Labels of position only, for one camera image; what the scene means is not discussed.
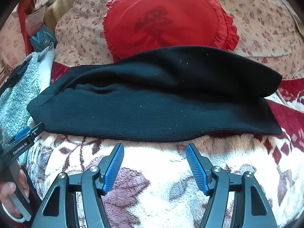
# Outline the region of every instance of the fluffy gray cloth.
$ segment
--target fluffy gray cloth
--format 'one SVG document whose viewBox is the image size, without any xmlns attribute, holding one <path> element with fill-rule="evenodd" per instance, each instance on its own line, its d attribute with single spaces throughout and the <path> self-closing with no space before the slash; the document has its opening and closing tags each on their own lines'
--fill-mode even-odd
<svg viewBox="0 0 304 228">
<path fill-rule="evenodd" d="M 0 97 L 0 128 L 3 142 L 27 125 L 30 114 L 26 106 L 40 92 L 39 55 L 40 53 L 33 52 L 26 57 L 25 60 L 30 59 L 30 62 L 24 75 L 14 87 L 7 88 Z"/>
</svg>

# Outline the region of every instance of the heart-shaped red cushion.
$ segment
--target heart-shaped red cushion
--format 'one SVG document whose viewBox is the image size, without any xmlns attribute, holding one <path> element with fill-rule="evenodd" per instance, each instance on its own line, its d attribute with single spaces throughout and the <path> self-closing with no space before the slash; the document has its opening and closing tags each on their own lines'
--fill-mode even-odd
<svg viewBox="0 0 304 228">
<path fill-rule="evenodd" d="M 234 50 L 239 40 L 216 0 L 111 0 L 107 6 L 104 36 L 114 61 L 174 45 Z"/>
</svg>

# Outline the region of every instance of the human hand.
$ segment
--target human hand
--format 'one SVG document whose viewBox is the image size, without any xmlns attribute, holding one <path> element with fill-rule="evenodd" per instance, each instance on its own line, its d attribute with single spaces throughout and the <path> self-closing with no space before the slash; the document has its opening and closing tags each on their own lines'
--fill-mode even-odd
<svg viewBox="0 0 304 228">
<path fill-rule="evenodd" d="M 19 163 L 19 175 L 18 180 L 22 187 L 24 188 L 24 192 L 26 196 L 29 196 L 29 186 L 27 184 L 26 175 L 21 169 L 21 165 Z M 16 190 L 16 184 L 13 182 L 0 182 L 0 200 L 2 204 L 5 206 L 6 210 L 15 218 L 22 218 L 21 212 L 15 206 L 10 198 L 10 194 L 13 194 Z"/>
</svg>

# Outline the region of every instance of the black garment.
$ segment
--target black garment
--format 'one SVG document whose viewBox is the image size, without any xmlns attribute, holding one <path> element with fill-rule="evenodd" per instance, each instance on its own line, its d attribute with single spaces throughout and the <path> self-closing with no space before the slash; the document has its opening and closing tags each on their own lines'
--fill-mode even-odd
<svg viewBox="0 0 304 228">
<path fill-rule="evenodd" d="M 24 61 L 21 65 L 15 67 L 11 75 L 7 78 L 5 83 L 3 83 L 2 87 L 0 87 L 0 96 L 5 91 L 6 88 L 14 87 L 17 84 L 17 82 L 20 81 L 28 65 L 29 65 L 29 60 Z"/>
<path fill-rule="evenodd" d="M 185 141 L 211 132 L 280 134 L 263 97 L 282 76 L 228 51 L 175 46 L 73 67 L 27 106 L 46 131 Z"/>
</svg>

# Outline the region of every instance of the blue textured pad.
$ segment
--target blue textured pad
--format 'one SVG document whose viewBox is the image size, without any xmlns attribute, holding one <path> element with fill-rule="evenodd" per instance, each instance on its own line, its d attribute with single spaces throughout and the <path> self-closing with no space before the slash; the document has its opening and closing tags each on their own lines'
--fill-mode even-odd
<svg viewBox="0 0 304 228">
<path fill-rule="evenodd" d="M 102 188 L 104 195 L 106 195 L 108 191 L 110 191 L 113 188 L 121 163 L 124 159 L 124 154 L 125 154 L 124 146 L 121 144 L 106 174 L 104 175 L 105 184 Z"/>
<path fill-rule="evenodd" d="M 209 188 L 207 186 L 206 174 L 201 164 L 199 163 L 197 157 L 195 156 L 192 148 L 189 145 L 186 147 L 186 158 L 190 165 L 192 174 L 194 175 L 196 184 L 199 187 L 199 190 L 203 191 L 203 193 L 206 195 L 209 191 Z"/>
</svg>

